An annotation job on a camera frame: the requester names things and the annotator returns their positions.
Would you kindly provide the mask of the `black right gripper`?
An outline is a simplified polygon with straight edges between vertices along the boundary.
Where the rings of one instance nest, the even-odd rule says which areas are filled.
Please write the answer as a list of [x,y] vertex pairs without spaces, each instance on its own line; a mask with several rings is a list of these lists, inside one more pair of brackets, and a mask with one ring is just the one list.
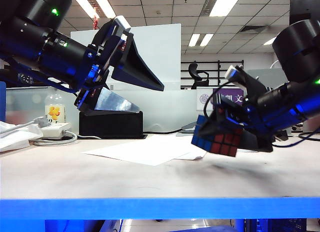
[[214,110],[209,117],[204,116],[200,124],[199,135],[240,136],[239,149],[270,153],[273,151],[272,141],[275,136],[263,121],[259,109],[259,100],[272,91],[244,71],[228,71],[225,74],[228,84],[235,84],[246,92],[242,104],[237,104],[220,94],[213,95]]

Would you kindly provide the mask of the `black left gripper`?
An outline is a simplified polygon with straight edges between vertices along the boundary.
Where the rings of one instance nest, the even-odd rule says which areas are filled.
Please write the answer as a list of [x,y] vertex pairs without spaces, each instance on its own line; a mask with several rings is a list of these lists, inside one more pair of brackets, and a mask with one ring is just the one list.
[[112,78],[139,87],[163,91],[165,86],[138,53],[126,19],[112,19],[95,34],[90,49],[96,52],[91,70],[74,105],[85,115],[139,113],[140,108],[106,85],[109,66]]

